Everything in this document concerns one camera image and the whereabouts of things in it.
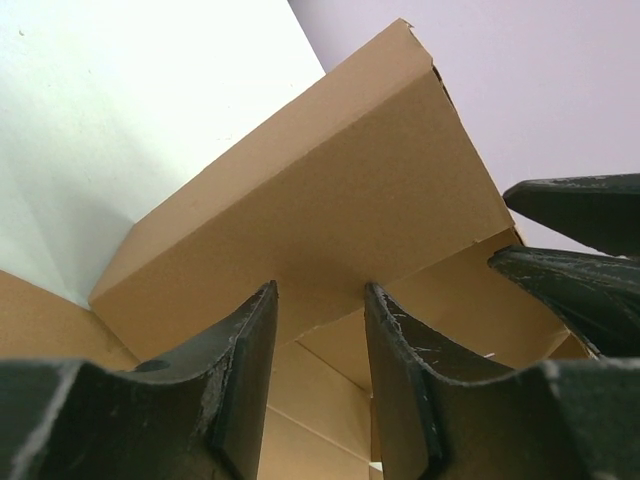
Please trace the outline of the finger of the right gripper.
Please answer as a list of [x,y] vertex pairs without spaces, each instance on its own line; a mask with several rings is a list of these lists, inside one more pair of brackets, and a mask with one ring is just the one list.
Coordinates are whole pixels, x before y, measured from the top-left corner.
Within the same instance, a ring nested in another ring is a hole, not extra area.
[[507,207],[609,256],[639,254],[639,175],[526,180],[502,195]]
[[639,354],[639,262],[509,246],[491,269],[534,296],[596,356]]

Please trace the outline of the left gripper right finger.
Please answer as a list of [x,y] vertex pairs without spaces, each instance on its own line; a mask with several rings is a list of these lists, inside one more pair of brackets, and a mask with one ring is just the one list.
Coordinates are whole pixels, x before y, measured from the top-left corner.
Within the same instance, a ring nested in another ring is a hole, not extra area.
[[365,329],[388,479],[635,479],[639,362],[512,369],[365,289]]

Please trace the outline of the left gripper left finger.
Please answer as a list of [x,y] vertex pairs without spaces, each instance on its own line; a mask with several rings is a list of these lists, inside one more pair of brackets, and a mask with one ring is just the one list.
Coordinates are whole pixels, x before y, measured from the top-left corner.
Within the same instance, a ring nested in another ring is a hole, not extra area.
[[1,364],[5,479],[253,479],[278,317],[275,282],[131,371]]

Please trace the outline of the cardboard box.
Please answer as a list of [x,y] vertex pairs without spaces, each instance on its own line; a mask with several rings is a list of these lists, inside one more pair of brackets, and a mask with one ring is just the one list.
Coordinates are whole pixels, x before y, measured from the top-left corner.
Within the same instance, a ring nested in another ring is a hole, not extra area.
[[432,56],[396,20],[133,226],[87,307],[1,277],[3,357],[129,369],[277,283],[261,479],[376,479],[364,322],[378,282],[479,354],[575,341],[492,271],[520,242]]

